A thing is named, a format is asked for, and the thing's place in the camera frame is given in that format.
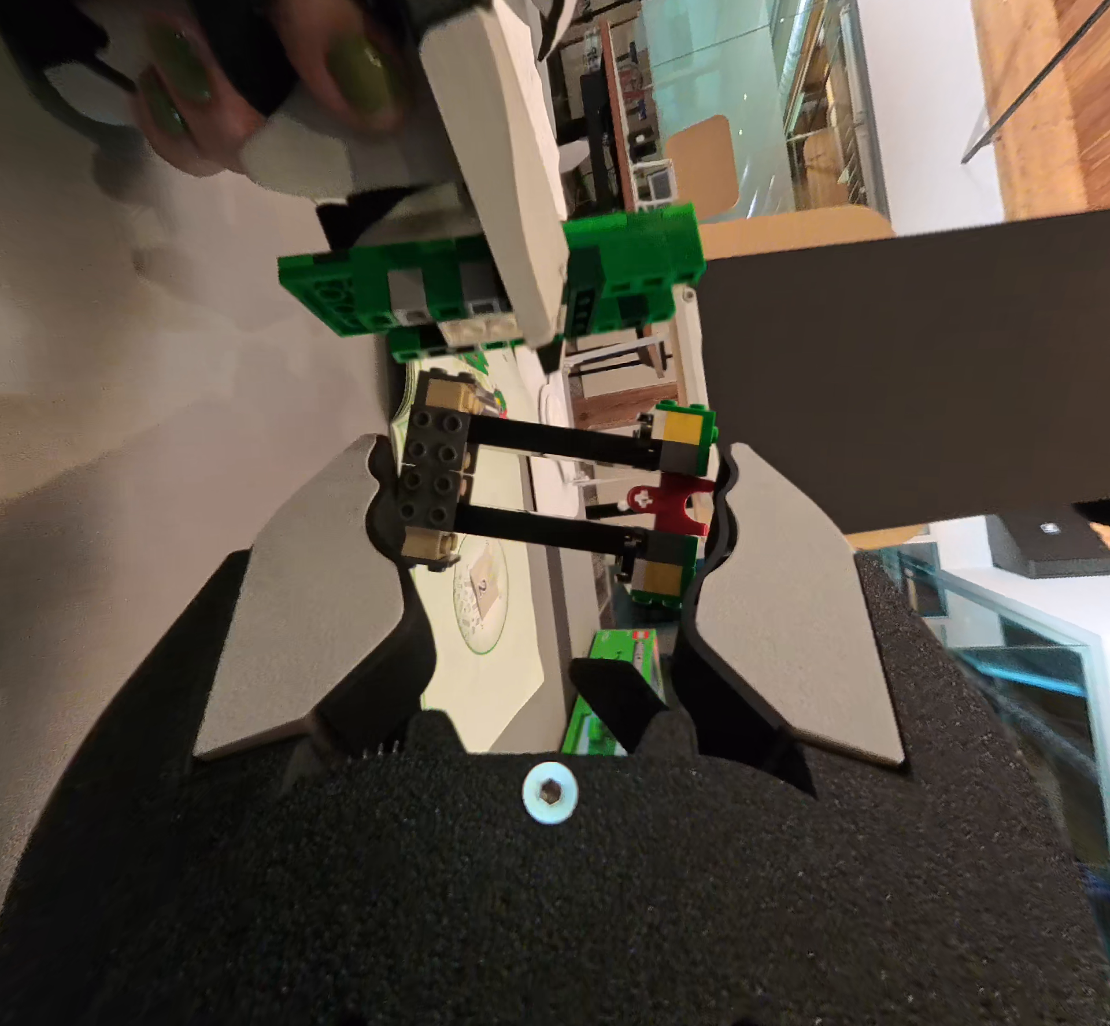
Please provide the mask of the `grey desk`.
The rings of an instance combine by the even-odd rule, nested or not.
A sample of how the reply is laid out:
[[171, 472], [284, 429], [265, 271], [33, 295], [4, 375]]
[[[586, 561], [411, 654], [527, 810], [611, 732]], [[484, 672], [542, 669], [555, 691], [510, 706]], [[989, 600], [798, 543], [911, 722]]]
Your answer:
[[36, 804], [198, 589], [361, 436], [383, 366], [276, 282], [305, 202], [111, 158], [2, 52], [2, 801]]

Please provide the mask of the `open green instruction booklet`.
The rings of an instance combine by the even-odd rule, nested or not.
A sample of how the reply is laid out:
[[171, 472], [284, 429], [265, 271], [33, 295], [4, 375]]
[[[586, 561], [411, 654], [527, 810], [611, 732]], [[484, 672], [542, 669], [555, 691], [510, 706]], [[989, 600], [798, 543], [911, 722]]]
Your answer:
[[[466, 373], [513, 420], [536, 422], [535, 398], [512, 350], [485, 351], [484, 362], [447, 358], [405, 366], [391, 436], [403, 443], [417, 368]], [[474, 501], [481, 506], [534, 510], [528, 457], [483, 449]], [[460, 561], [443, 572], [418, 566], [415, 589], [436, 646], [436, 667], [422, 695], [426, 710], [450, 715], [464, 746], [493, 747], [544, 680], [526, 545], [487, 537], [460, 541]]]

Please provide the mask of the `green toy box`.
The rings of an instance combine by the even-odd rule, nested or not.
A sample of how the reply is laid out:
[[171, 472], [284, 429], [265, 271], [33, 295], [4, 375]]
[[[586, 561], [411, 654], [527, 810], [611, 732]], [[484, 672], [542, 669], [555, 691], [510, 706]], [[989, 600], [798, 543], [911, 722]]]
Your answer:
[[[660, 706], [667, 704], [664, 675], [660, 672], [658, 631], [655, 628], [601, 630], [591, 642], [591, 652], [576, 663], [584, 662], [628, 666], [643, 680], [657, 697]], [[601, 712], [591, 703], [581, 686], [582, 675], [571, 671], [571, 682], [577, 696], [563, 741], [562, 752], [578, 756], [624, 757], [628, 755], [624, 743], [606, 725]]]

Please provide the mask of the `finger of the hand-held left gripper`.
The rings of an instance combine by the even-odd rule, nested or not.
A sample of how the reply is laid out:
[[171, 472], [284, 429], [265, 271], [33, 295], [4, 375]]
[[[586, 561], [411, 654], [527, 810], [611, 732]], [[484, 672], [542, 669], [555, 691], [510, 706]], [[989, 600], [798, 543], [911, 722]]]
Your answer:
[[383, 247], [483, 233], [464, 187], [384, 187], [315, 207], [327, 248]]
[[490, 2], [434, 24], [421, 39], [421, 68], [519, 336], [539, 350], [561, 335], [569, 248], [508, 17]]

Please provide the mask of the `tan chair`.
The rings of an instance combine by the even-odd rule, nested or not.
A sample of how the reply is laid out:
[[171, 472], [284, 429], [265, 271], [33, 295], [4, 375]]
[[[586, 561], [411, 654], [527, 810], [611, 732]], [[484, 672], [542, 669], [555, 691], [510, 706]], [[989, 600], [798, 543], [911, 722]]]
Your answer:
[[739, 200], [731, 128], [726, 115], [713, 115], [669, 135], [664, 155], [673, 165], [678, 202], [689, 203], [698, 222], [734, 209]]

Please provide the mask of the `person's left hand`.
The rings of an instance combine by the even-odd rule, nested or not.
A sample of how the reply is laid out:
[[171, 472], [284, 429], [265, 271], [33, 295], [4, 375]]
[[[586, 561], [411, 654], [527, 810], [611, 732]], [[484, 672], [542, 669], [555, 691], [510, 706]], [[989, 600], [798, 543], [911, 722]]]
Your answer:
[[[363, 0], [262, 0], [287, 61], [317, 103], [360, 132], [392, 132], [408, 72]], [[244, 172], [243, 147], [265, 118], [236, 92], [186, 12], [147, 18], [147, 66], [130, 101], [157, 154], [194, 177]]]

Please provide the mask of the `tan framed black tablet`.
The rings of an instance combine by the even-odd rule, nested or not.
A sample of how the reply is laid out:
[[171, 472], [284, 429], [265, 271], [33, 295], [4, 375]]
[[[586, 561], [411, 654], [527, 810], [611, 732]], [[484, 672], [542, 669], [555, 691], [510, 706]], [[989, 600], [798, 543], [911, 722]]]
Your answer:
[[842, 533], [1109, 487], [1108, 210], [708, 256], [719, 443]]

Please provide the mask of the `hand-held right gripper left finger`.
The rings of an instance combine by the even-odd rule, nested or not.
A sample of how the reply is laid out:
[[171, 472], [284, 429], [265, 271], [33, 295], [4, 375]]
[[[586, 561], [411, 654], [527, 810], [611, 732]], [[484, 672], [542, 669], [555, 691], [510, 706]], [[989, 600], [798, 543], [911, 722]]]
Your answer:
[[195, 757], [309, 736], [361, 757], [402, 741], [436, 667], [398, 557], [389, 437], [342, 450], [254, 541]]

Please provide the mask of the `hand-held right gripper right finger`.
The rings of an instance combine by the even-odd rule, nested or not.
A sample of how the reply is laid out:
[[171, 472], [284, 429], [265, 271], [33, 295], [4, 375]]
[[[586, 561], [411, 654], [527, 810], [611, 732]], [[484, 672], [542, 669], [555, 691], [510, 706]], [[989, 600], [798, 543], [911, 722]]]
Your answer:
[[715, 536], [683, 606], [673, 686], [702, 753], [783, 772], [805, 744], [907, 758], [852, 547], [749, 445], [722, 454]]

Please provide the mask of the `green brick assembly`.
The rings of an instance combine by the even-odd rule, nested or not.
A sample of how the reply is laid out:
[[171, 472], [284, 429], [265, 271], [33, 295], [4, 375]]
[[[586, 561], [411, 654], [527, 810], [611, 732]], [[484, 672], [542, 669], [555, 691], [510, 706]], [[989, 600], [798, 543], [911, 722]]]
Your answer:
[[[555, 331], [537, 348], [545, 372], [562, 344], [656, 323], [674, 286], [706, 269], [690, 204], [565, 222], [568, 266]], [[379, 335], [398, 363], [524, 345], [490, 245], [474, 234], [280, 256], [279, 280], [342, 338]]]

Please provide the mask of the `black brick car chassis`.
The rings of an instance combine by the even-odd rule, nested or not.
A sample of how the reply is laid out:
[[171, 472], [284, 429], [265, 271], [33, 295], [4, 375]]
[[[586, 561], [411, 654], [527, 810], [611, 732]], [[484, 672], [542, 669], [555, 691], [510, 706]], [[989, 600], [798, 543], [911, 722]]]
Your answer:
[[[634, 602], [678, 611], [709, 534], [687, 503], [716, 490], [707, 471], [717, 440], [712, 409], [672, 400], [640, 414], [630, 436], [514, 421], [496, 414], [492, 398], [470, 375], [433, 368], [415, 384], [398, 453], [402, 556], [444, 567], [455, 562], [460, 536], [574, 549], [612, 559]], [[634, 486], [626, 499], [654, 524], [612, 525], [476, 504], [473, 479], [485, 447], [657, 474], [657, 484]]]

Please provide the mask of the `black box with white logo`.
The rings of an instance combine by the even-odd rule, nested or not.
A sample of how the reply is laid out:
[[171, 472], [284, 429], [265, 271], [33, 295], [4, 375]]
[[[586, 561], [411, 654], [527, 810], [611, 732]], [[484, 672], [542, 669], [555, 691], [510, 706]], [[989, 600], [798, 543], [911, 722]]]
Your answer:
[[986, 515], [985, 523], [995, 569], [1031, 580], [1109, 574], [1107, 539], [1073, 507]]

